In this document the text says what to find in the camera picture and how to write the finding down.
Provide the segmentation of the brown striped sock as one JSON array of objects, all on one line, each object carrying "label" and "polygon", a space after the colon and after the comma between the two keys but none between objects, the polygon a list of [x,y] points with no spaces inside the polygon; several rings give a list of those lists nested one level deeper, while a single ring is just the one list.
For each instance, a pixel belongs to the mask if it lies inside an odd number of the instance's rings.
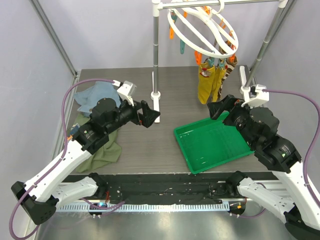
[{"label": "brown striped sock", "polygon": [[221,98],[224,81],[231,74],[231,72],[235,69],[237,64],[238,64],[238,59],[237,59],[236,56],[234,57],[233,60],[229,60],[229,59],[225,60],[225,67],[224,67],[225,68],[225,73],[224,73],[224,76],[221,78],[221,85],[219,87],[218,95],[217,95],[218,99]]}]

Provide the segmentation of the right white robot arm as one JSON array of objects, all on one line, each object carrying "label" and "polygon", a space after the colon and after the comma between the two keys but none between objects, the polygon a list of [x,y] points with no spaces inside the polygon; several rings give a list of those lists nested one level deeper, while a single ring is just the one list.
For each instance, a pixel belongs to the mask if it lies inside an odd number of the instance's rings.
[{"label": "right white robot arm", "polygon": [[217,120],[224,111],[229,113],[223,124],[236,128],[254,156],[283,184],[292,200],[281,198],[240,171],[226,180],[226,193],[257,202],[279,218],[297,240],[318,240],[320,207],[309,192],[312,183],[294,144],[277,133],[280,121],[272,111],[267,107],[249,107],[233,95],[210,102],[207,107],[212,120]]}]

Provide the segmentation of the yellow sock with patch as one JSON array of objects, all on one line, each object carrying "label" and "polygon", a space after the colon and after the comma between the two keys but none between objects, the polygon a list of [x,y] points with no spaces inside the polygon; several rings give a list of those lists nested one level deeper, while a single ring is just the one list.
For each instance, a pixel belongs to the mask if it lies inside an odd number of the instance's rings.
[{"label": "yellow sock with patch", "polygon": [[205,105],[211,95],[216,68],[208,62],[198,66],[198,100]]}]

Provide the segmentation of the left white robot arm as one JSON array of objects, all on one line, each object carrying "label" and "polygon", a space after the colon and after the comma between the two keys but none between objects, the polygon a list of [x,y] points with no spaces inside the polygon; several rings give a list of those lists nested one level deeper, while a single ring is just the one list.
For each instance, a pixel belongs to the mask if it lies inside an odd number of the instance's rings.
[{"label": "left white robot arm", "polygon": [[83,124],[63,150],[50,164],[27,182],[17,181],[11,191],[35,225],[45,223],[57,208],[81,198],[102,199],[108,185],[97,173],[69,186],[59,185],[76,167],[95,154],[109,141],[109,135],[132,122],[150,127],[161,115],[144,100],[119,106],[112,98],[100,99],[92,109],[90,119]]}]

